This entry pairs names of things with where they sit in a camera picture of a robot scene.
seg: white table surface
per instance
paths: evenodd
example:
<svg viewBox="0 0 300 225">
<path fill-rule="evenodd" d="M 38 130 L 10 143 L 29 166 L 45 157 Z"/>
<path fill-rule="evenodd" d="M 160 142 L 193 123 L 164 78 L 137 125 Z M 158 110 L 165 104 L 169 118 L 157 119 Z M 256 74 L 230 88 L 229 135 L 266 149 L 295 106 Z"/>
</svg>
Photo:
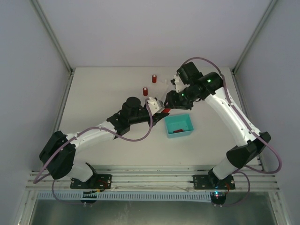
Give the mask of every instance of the white table surface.
<svg viewBox="0 0 300 225">
<path fill-rule="evenodd" d="M 177 67 L 79 67 L 62 116 L 60 130 L 80 132 L 98 125 L 121 109 L 128 97 L 142 96 L 142 88 L 151 85 L 152 74 L 157 80 L 173 78 Z M 203 75 L 215 71 L 198 68 Z M 221 68 L 228 89 L 240 104 L 229 68 Z M 217 113 L 204 101 L 195 102 L 190 110 L 171 110 L 171 115 L 189 113 L 194 132 L 185 137 L 168 139 L 162 119 L 150 135 L 140 142 L 122 139 L 100 142 L 78 153 L 75 161 L 91 165 L 216 165 L 235 146 L 234 139 Z M 148 131 L 148 124 L 132 125 L 125 137 L 137 139 Z M 249 165 L 257 165 L 257 159 Z"/>
</svg>

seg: metal base plate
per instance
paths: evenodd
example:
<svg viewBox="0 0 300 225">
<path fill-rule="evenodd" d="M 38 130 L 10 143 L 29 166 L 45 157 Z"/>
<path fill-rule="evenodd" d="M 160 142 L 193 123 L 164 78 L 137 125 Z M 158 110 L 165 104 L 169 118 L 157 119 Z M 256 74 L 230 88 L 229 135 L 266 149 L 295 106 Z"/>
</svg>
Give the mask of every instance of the metal base plate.
<svg viewBox="0 0 300 225">
<path fill-rule="evenodd" d="M 209 189 L 216 189 L 213 187 L 211 182 L 209 181 L 208 175 L 193 175 L 193 184 L 195 190 L 209 190 Z M 218 190 L 227 190 L 229 186 L 230 190 L 235 189 L 234 179 L 232 175 L 227 176 L 223 179 L 219 186 L 217 187 Z"/>
<path fill-rule="evenodd" d="M 97 174 L 96 182 L 91 186 L 87 182 L 81 182 L 78 179 L 71 179 L 71 189 L 111 189 L 112 175 Z"/>
</svg>

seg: white wall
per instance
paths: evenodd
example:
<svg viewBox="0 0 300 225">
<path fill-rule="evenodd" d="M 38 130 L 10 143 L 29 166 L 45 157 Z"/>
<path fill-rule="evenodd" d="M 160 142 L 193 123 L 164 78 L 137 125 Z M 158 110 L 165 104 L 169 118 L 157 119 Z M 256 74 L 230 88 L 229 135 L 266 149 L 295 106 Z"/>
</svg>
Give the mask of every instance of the white wall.
<svg viewBox="0 0 300 225">
<path fill-rule="evenodd" d="M 277 175 L 293 224 L 300 224 L 300 2 L 278 1 L 270 19 L 238 71 L 250 116 L 283 160 Z M 265 150 L 271 169 L 277 161 Z"/>
<path fill-rule="evenodd" d="M 12 224 L 67 72 L 28 0 L 0 3 L 0 224 Z"/>
<path fill-rule="evenodd" d="M 193 56 L 233 67 L 270 0 L 40 3 L 73 67 L 177 67 Z"/>
</svg>

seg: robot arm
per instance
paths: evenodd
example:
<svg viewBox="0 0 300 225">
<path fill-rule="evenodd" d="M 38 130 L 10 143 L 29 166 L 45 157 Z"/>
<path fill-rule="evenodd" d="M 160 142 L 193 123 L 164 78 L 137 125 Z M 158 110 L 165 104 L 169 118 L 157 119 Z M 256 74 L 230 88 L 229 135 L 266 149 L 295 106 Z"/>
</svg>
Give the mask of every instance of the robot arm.
<svg viewBox="0 0 300 225">
<path fill-rule="evenodd" d="M 165 106 L 167 108 L 192 109 L 194 101 L 204 100 L 221 117 L 232 133 L 236 146 L 229 150 L 226 157 L 209 171 L 210 181 L 217 187 L 221 180 L 234 171 L 244 167 L 249 161 L 262 152 L 265 145 L 253 134 L 259 134 L 266 142 L 270 141 L 268 132 L 261 133 L 244 115 L 229 94 L 228 102 L 223 87 L 223 80 L 217 73 L 211 72 L 204 75 L 190 62 L 177 70 L 177 75 L 171 81 L 176 86 L 176 91 L 167 94 Z M 251 132 L 242 121 L 250 125 Z"/>
<path fill-rule="evenodd" d="M 88 163 L 74 163 L 75 154 L 87 149 L 89 146 L 113 140 L 118 138 L 118 136 L 124 135 L 130 130 L 130 126 L 133 124 L 148 122 L 150 126 L 149 111 L 152 115 L 152 126 L 169 115 L 162 112 L 165 107 L 161 101 L 155 98 L 148 98 L 147 105 L 148 109 L 146 105 L 144 107 L 141 106 L 141 101 L 138 98 L 129 97 L 122 105 L 120 111 L 83 134 L 74 133 L 64 135 L 61 131 L 57 131 L 51 136 L 40 153 L 39 158 L 46 164 L 63 143 L 69 142 L 50 161 L 47 170 L 55 180 L 68 176 L 85 182 L 87 188 L 92 188 L 95 186 L 95 182 L 97 182 L 97 173 Z"/>
<path fill-rule="evenodd" d="M 151 97 L 147 100 L 152 114 L 153 126 L 169 115 L 163 111 L 164 108 L 191 110 L 194 106 L 193 102 L 204 100 L 219 114 L 236 141 L 237 145 L 229 150 L 226 157 L 209 171 L 209 182 L 214 188 L 217 188 L 222 180 L 226 179 L 234 171 L 244 167 L 262 152 L 265 145 L 252 132 L 258 134 L 266 142 L 270 141 L 268 132 L 261 133 L 259 129 L 251 124 L 230 95 L 230 101 L 226 99 L 223 80 L 217 73 L 211 72 L 203 75 L 190 62 L 177 70 L 177 75 L 174 76 L 171 83 L 176 86 L 176 90 L 167 93 L 164 104 Z M 235 106 L 239 115 L 233 109 L 233 106 Z M 250 125 L 251 132 L 243 120 Z M 97 182 L 96 171 L 87 163 L 82 165 L 74 164 L 75 152 L 86 149 L 88 146 L 98 142 L 120 137 L 130 130 L 130 125 L 141 122 L 150 123 L 146 105 L 142 107 L 138 98 L 129 97 L 122 105 L 120 111 L 84 134 L 64 135 L 61 131 L 55 132 L 40 153 L 39 158 L 44 164 L 49 163 L 46 168 L 55 180 L 69 176 L 84 182 L 85 188 L 97 187 L 95 185 Z M 74 140 L 53 157 L 54 152 L 63 143 L 71 139 Z"/>
</svg>

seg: teal plastic bin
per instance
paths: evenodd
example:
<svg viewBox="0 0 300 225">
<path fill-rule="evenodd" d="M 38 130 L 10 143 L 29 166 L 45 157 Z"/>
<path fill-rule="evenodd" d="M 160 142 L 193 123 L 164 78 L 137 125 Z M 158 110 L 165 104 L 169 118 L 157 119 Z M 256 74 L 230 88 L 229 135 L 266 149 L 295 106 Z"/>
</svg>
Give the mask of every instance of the teal plastic bin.
<svg viewBox="0 0 300 225">
<path fill-rule="evenodd" d="M 187 136 L 194 130 L 189 114 L 165 117 L 165 128 L 168 138 Z M 174 133 L 174 131 L 180 129 L 183 129 L 183 132 Z"/>
</svg>

